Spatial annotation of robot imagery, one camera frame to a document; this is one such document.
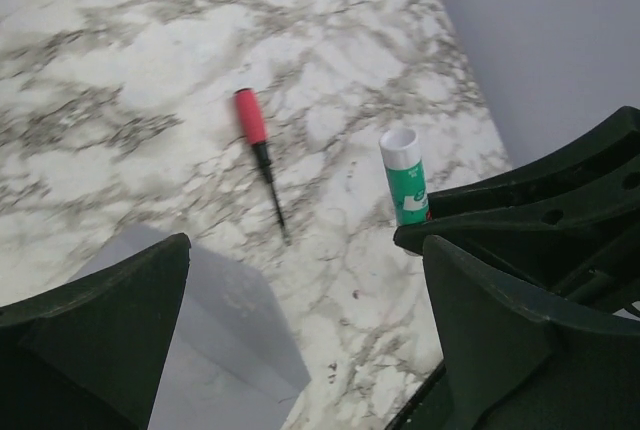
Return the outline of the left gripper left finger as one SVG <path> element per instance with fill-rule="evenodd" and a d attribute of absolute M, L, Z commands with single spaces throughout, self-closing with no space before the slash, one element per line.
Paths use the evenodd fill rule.
<path fill-rule="evenodd" d="M 168 238 L 1 309 L 4 429 L 148 427 L 191 243 Z"/>

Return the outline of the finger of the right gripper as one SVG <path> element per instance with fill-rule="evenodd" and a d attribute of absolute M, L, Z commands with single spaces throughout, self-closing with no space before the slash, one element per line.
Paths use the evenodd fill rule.
<path fill-rule="evenodd" d="M 639 111 L 616 110 L 525 166 L 434 192 L 396 246 L 437 235 L 490 266 L 599 310 L 639 305 Z"/>

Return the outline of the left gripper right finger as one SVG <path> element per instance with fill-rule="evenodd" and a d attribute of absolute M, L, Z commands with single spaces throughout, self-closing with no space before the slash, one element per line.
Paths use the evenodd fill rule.
<path fill-rule="evenodd" d="M 639 241 L 597 252 L 605 281 L 572 301 L 439 237 L 420 253 L 443 359 L 398 429 L 635 429 L 639 425 Z"/>

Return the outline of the grey envelope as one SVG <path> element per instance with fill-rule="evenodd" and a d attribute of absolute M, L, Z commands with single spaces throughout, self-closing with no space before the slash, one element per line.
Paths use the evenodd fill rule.
<path fill-rule="evenodd" d="M 75 279 L 171 235 L 130 227 Z M 310 375 L 278 300 L 258 269 L 190 243 L 183 300 L 146 429 L 279 429 Z"/>

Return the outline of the green white glue stick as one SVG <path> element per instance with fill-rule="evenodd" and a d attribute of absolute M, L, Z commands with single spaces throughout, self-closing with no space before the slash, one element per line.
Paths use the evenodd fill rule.
<path fill-rule="evenodd" d="M 397 225 L 426 222 L 430 208 L 417 133 L 406 127 L 387 130 L 379 148 Z"/>

